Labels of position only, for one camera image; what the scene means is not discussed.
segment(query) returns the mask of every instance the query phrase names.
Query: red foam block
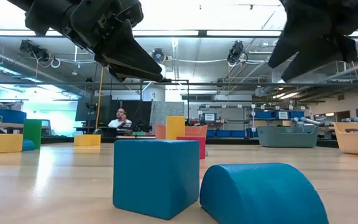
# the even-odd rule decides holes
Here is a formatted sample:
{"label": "red foam block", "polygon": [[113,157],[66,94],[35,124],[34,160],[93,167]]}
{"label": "red foam block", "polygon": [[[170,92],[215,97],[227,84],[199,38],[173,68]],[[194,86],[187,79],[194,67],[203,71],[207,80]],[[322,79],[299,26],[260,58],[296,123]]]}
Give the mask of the red foam block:
{"label": "red foam block", "polygon": [[205,159],[205,138],[201,137],[177,137],[177,140],[198,141],[200,144],[200,159]]}

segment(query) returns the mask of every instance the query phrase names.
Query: white shirt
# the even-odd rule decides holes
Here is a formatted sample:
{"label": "white shirt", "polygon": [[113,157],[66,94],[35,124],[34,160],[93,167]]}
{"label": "white shirt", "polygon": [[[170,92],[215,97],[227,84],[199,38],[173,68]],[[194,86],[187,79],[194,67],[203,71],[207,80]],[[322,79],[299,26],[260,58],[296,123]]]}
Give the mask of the white shirt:
{"label": "white shirt", "polygon": [[[121,124],[123,123],[123,121],[120,121],[120,120],[118,120],[118,119],[115,119],[115,120],[112,120],[112,121],[110,121],[110,123],[109,123],[109,128],[118,128]],[[130,120],[125,120],[125,125],[124,125],[124,127],[127,127],[127,128],[129,128],[130,126],[131,126],[131,124],[132,124],[132,121],[130,121]]]}

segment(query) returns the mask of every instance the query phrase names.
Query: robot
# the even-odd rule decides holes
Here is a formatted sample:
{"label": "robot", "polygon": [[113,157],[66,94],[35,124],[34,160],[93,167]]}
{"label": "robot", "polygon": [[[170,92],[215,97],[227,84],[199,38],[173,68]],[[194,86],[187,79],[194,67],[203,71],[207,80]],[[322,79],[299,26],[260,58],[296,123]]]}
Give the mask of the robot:
{"label": "robot", "polygon": [[[8,0],[25,10],[26,26],[39,35],[58,31],[94,53],[118,80],[164,81],[161,67],[135,41],[132,28],[143,19],[138,0]],[[287,23],[268,64],[275,68],[297,54],[285,82],[335,60],[358,61],[354,40],[358,0],[280,0]]]}

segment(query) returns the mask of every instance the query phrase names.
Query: man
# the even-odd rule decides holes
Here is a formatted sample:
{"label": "man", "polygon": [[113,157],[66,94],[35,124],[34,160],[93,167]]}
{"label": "man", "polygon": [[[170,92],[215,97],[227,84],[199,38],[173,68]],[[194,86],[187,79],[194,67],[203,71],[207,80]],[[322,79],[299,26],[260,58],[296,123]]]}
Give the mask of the man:
{"label": "man", "polygon": [[127,115],[124,108],[119,108],[117,110],[116,117],[117,119],[112,120],[109,123],[109,128],[117,128],[117,131],[123,131],[125,130],[123,128],[128,128],[131,126],[132,121],[127,119]]}

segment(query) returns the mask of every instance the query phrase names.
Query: gray bin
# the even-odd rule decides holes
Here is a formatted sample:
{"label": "gray bin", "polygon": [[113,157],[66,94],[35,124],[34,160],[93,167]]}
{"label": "gray bin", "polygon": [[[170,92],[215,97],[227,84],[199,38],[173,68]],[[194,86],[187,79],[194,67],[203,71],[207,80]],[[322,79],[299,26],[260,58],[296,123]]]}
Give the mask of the gray bin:
{"label": "gray bin", "polygon": [[317,126],[258,127],[259,143],[263,147],[316,147]]}

